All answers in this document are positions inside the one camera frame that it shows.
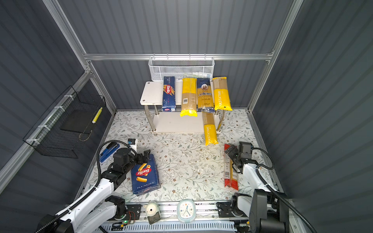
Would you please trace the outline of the yellow Pastatime spaghetti bag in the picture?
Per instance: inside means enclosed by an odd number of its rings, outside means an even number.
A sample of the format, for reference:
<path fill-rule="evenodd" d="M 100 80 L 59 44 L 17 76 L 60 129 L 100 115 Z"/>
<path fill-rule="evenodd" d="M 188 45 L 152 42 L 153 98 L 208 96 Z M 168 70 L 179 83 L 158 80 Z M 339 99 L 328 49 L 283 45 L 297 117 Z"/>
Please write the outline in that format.
<path fill-rule="evenodd" d="M 212 79 L 214 86 L 214 105 L 215 110 L 232 111 L 227 78 L 226 77 L 215 77 Z"/>

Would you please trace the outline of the yellow clear spaghetti bag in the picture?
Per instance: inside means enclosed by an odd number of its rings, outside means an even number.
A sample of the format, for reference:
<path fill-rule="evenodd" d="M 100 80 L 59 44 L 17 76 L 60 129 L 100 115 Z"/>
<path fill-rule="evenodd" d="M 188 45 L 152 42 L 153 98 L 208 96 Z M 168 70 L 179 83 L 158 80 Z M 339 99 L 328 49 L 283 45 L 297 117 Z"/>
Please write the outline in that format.
<path fill-rule="evenodd" d="M 197 117 L 197 79 L 184 78 L 180 116 Z"/>

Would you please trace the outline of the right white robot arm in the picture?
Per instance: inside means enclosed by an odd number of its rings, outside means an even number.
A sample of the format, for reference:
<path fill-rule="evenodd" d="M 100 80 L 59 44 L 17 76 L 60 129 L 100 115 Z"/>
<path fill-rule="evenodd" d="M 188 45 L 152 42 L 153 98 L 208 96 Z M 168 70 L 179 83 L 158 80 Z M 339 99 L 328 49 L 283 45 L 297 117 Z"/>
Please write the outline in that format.
<path fill-rule="evenodd" d="M 238 226 L 239 233 L 289 233 L 289 207 L 284 193 L 277 192 L 260 174 L 260 169 L 273 170 L 273 159 L 262 148 L 240 142 L 225 145 L 224 154 L 232 162 L 231 168 L 242 174 L 252 187 L 253 195 L 236 193 L 228 208 L 234 216 L 247 216 L 246 226 Z"/>

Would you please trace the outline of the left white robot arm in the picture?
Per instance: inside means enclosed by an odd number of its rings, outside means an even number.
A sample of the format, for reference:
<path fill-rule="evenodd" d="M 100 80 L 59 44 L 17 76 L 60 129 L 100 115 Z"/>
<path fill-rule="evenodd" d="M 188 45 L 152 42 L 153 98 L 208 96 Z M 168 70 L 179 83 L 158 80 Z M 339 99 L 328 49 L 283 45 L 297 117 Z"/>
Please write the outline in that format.
<path fill-rule="evenodd" d="M 100 174 L 98 182 L 83 196 L 57 214 L 46 215 L 37 226 L 37 233 L 91 233 L 112 218 L 122 220 L 127 215 L 123 198 L 112 193 L 126 180 L 135 165 L 149 161 L 151 151 L 136 153 L 132 148 L 120 148 L 113 154 L 113 163 Z"/>

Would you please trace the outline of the blue Ankara spaghetti bag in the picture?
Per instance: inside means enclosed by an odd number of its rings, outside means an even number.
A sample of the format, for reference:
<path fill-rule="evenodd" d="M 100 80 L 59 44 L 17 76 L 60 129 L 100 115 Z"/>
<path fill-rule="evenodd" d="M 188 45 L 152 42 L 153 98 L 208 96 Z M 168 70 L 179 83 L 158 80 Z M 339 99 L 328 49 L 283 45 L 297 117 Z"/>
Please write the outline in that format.
<path fill-rule="evenodd" d="M 215 112 L 212 88 L 209 78 L 197 79 L 197 99 L 199 111 L 206 113 Z"/>

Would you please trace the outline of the blue Barilla spaghetti box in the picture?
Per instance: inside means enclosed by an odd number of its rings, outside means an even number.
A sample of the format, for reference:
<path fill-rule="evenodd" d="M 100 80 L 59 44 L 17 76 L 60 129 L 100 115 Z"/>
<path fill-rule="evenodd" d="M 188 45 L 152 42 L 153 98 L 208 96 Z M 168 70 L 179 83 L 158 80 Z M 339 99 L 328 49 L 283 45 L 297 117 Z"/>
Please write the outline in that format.
<path fill-rule="evenodd" d="M 175 98 L 175 77 L 167 76 L 163 79 L 163 112 L 176 111 L 176 98 Z"/>

